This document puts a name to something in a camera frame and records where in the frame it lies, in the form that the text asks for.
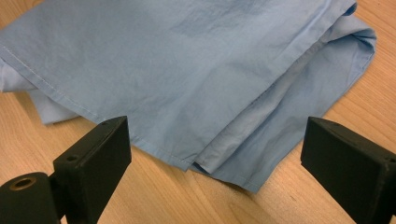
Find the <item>light blue cloth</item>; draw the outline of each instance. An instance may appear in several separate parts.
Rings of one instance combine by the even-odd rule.
[[[375,34],[352,0],[48,0],[0,32],[0,58],[99,123],[127,115],[161,160],[257,191],[362,75]]]

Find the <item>hole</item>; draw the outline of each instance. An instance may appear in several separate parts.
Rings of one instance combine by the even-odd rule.
[[[77,156],[77,155],[73,155],[73,156],[67,157],[67,160],[68,160],[68,161],[75,161],[76,159],[78,159],[78,156]]]
[[[35,183],[35,177],[25,177],[19,180],[16,180],[9,187],[11,190],[22,190],[27,189]]]

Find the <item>black plastic bracket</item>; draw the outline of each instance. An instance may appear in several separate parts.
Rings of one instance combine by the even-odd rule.
[[[126,117],[97,125],[54,162],[0,188],[0,223],[96,223],[131,163]]]
[[[389,223],[396,211],[396,155],[348,128],[309,118],[302,166],[357,223]]]

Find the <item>wooden table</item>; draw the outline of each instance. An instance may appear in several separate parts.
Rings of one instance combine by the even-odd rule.
[[[1,0],[0,28],[40,2]],[[325,118],[396,152],[396,1],[360,0],[356,15],[377,32],[375,59]],[[35,171],[51,174],[52,161],[93,127],[82,118],[44,126],[26,93],[0,93],[0,184]],[[300,165],[301,146],[257,194],[183,173],[133,148],[133,162],[99,222],[353,223]]]

